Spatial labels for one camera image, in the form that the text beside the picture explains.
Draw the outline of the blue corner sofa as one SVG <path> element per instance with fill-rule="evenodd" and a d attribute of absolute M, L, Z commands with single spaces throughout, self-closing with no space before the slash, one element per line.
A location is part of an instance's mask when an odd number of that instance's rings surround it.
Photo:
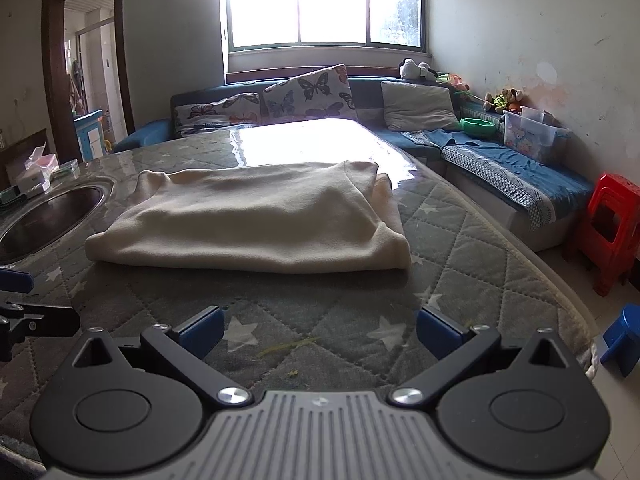
<path fill-rule="evenodd" d="M 502 143 L 462 131 L 393 131 L 383 112 L 390 78 L 349 79 L 360 124 L 445 177 L 535 252 L 558 246 L 587 206 L 593 185 L 561 165 L 544 165 Z"/>

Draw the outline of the grey plain cushion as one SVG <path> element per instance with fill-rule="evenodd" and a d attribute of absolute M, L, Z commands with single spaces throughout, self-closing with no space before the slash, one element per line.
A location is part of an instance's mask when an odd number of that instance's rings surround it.
<path fill-rule="evenodd" d="M 392 131 L 419 132 L 461 128 L 450 92 L 442 86 L 383 81 L 384 122 Z"/>

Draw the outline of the white pink tissue box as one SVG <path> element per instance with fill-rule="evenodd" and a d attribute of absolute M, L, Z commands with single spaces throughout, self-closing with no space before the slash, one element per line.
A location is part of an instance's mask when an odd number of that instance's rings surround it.
<path fill-rule="evenodd" d="M 24 162 L 24 171 L 16 178 L 16 186 L 21 193 L 47 192 L 51 185 L 51 176 L 58 170 L 58 158 L 55 154 L 46 154 L 47 145 L 37 146 Z"/>

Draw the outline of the blue plastic stool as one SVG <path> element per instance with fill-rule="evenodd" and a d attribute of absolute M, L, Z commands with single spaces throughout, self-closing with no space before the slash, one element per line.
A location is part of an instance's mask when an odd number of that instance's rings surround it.
<path fill-rule="evenodd" d="M 626 304 L 603 334 L 603 340 L 606 350 L 600 361 L 614 362 L 620 374 L 627 377 L 640 358 L 640 306 Z"/>

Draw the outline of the cream beige garment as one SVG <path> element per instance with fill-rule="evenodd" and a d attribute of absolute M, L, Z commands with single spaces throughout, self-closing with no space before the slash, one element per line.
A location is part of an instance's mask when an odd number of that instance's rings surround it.
<path fill-rule="evenodd" d="M 269 273 L 407 269 L 390 178 L 374 162 L 143 171 L 92 261 Z"/>

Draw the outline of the dark wood sideboard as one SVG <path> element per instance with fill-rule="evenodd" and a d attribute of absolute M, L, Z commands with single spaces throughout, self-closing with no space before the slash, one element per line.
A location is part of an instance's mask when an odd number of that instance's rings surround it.
<path fill-rule="evenodd" d="M 44 146 L 44 154 L 51 153 L 47 129 L 41 129 L 1 151 L 0 184 L 2 190 L 14 185 L 15 178 L 24 170 L 24 162 L 32 154 L 32 151 L 40 146 Z"/>

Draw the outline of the brown plush toys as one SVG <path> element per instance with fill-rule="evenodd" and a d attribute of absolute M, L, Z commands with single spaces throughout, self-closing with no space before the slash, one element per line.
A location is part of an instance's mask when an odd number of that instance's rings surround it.
<path fill-rule="evenodd" d="M 486 113 L 504 114 L 509 112 L 520 114 L 523 98 L 523 91 L 515 88 L 503 88 L 496 94 L 487 92 L 484 96 L 483 110 Z"/>

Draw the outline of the blue cloth on sofa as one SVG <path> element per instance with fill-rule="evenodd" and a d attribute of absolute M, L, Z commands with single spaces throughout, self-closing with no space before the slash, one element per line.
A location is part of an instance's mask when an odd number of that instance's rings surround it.
<path fill-rule="evenodd" d="M 466 153 L 477 162 L 487 159 L 538 188 L 550 200 L 589 198 L 593 191 L 593 184 L 575 171 L 563 165 L 543 165 L 498 142 L 471 138 L 462 131 L 442 129 L 424 131 L 424 136 L 438 145 L 443 158 Z"/>

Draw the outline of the red plastic stool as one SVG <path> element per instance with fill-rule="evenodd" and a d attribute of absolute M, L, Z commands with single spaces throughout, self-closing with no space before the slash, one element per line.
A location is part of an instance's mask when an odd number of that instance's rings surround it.
<path fill-rule="evenodd" d="M 634 267 L 639 211 L 638 185 L 619 174 L 602 174 L 576 234 L 577 249 L 597 268 L 593 289 L 602 297 Z"/>

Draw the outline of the green plastic basin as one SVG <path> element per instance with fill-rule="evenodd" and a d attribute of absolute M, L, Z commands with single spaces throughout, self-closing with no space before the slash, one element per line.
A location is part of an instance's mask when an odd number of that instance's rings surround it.
<path fill-rule="evenodd" d="M 493 139 L 498 132 L 496 125 L 490 120 L 475 117 L 461 118 L 460 126 L 467 136 L 479 139 Z"/>

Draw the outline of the green small book stack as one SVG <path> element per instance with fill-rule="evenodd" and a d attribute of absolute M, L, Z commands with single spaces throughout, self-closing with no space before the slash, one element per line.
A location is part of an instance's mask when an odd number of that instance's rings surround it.
<path fill-rule="evenodd" d="M 61 180 L 65 178 L 76 179 L 80 175 L 80 168 L 77 159 L 69 160 L 58 166 L 58 169 L 51 174 L 51 180 Z"/>

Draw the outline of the green framed window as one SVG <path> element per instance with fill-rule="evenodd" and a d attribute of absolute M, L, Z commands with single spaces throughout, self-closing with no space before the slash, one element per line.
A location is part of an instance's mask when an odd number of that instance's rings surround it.
<path fill-rule="evenodd" d="M 423 51 L 425 0 L 227 0 L 233 51 L 355 46 Z"/>

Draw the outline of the flat butterfly pillow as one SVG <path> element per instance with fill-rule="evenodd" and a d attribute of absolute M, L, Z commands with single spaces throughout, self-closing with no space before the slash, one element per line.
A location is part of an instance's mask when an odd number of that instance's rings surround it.
<path fill-rule="evenodd" d="M 257 93 L 238 93 L 220 101 L 174 108 L 175 136 L 212 132 L 237 125 L 259 126 L 262 109 Z"/>

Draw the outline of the round black induction cooktop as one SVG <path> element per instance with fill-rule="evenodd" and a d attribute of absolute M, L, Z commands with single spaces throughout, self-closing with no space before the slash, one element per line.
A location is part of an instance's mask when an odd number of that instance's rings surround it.
<path fill-rule="evenodd" d="M 37 200 L 1 229 L 1 264 L 19 262 L 49 247 L 103 205 L 112 187 L 75 185 Z"/>

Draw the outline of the blue children cabinet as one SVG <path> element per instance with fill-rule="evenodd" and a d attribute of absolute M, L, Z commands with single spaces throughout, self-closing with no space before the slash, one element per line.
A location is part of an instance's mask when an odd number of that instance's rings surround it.
<path fill-rule="evenodd" d="M 84 162 L 92 162 L 107 154 L 102 122 L 103 110 L 100 108 L 73 119 L 80 154 Z"/>

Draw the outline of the clear plastic storage box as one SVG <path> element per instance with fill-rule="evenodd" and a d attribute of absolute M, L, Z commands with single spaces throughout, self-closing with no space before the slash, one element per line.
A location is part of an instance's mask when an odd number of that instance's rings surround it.
<path fill-rule="evenodd" d="M 525 115 L 505 112 L 504 144 L 543 165 L 562 162 L 570 130 Z"/>

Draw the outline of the upright butterfly pillow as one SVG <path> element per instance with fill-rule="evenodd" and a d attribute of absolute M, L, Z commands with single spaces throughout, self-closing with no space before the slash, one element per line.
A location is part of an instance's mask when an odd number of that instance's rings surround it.
<path fill-rule="evenodd" d="M 320 118 L 358 119 L 344 64 L 272 84 L 265 88 L 262 97 L 269 117 L 274 122 Z"/>

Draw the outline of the panda plush toy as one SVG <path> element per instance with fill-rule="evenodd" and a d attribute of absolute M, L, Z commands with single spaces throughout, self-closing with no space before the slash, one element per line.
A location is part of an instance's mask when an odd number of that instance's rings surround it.
<path fill-rule="evenodd" d="M 407 80 L 435 81 L 438 77 L 436 70 L 427 62 L 417 63 L 412 58 L 405 58 L 399 65 L 399 75 Z"/>

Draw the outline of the colourful plush toy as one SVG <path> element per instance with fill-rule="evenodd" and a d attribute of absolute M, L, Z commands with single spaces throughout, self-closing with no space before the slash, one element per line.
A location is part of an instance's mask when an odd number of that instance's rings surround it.
<path fill-rule="evenodd" d="M 470 86 L 458 74 L 441 73 L 436 77 L 436 81 L 448 86 L 457 94 L 465 94 L 470 91 Z"/>

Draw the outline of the teal black brush tool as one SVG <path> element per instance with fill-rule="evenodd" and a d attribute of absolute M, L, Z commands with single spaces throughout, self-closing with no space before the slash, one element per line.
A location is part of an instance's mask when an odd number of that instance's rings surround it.
<path fill-rule="evenodd" d="M 21 203 L 25 199 L 25 195 L 21 192 L 17 185 L 10 186 L 0 193 L 0 206 L 2 208 Z"/>

